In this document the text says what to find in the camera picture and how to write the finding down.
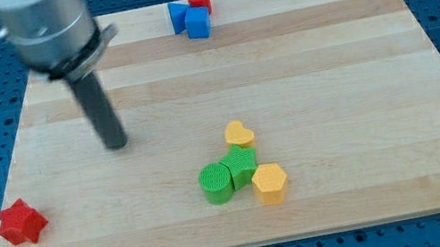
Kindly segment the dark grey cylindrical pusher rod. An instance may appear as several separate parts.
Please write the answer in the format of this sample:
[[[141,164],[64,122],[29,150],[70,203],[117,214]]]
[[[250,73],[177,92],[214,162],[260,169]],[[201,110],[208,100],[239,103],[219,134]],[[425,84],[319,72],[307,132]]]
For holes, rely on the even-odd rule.
[[[110,150],[124,147],[128,141],[127,134],[97,76],[91,72],[67,83],[104,146]]]

